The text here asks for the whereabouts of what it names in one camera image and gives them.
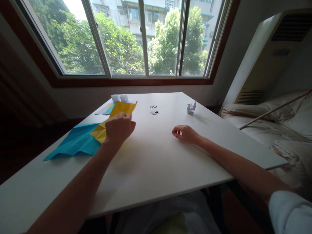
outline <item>sleeve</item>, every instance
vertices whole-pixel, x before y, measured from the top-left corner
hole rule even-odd
[[[269,201],[269,212],[276,234],[311,233],[312,203],[288,191],[276,191]]]

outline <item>paper crane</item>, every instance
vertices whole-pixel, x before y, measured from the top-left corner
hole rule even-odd
[[[194,114],[195,108],[196,108],[196,102],[194,103],[194,106],[191,103],[188,104],[188,114]]]

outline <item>right hand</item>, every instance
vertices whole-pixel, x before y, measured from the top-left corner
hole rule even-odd
[[[172,135],[185,143],[194,145],[197,145],[202,137],[188,125],[175,126],[172,130]]]
[[[114,116],[105,123],[106,141],[116,144],[123,142],[132,134],[136,122],[132,121],[132,115],[127,115],[125,112]]]

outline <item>wooden stick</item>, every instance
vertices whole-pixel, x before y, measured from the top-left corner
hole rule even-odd
[[[259,117],[255,118],[254,120],[252,120],[252,121],[246,123],[244,126],[240,127],[239,130],[242,130],[243,128],[247,127],[247,126],[250,125],[251,123],[253,123],[253,122],[255,122],[255,121],[261,119],[262,117],[264,117],[264,116],[266,116],[266,115],[268,115],[268,114],[271,114],[271,113],[274,112],[274,111],[277,111],[278,109],[281,109],[281,108],[284,107],[284,106],[287,106],[288,104],[290,104],[290,103],[292,103],[292,102],[294,102],[294,101],[296,101],[296,100],[298,100],[298,99],[300,99],[300,98],[302,98],[302,97],[304,97],[304,96],[306,96],[306,98],[308,98],[308,96],[310,95],[311,92],[312,92],[312,89],[310,89],[309,91],[307,91],[307,92],[304,93],[304,94],[301,94],[301,95],[298,96],[298,97],[295,97],[295,98],[291,99],[290,101],[284,103],[283,105],[281,105],[281,106],[279,106],[279,107],[277,107],[277,108],[275,108],[275,109],[273,109],[273,110],[271,110],[271,111],[268,111],[267,113],[265,113],[265,114],[263,114],[263,115],[260,115]]]

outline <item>white paper cup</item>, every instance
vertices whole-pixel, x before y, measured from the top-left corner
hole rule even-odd
[[[111,99],[113,100],[113,102],[120,101],[120,97],[119,97],[118,94],[113,94],[113,95],[111,95]]]
[[[126,94],[120,95],[120,100],[121,100],[122,102],[128,102],[128,101],[129,101],[128,95],[126,95]]]

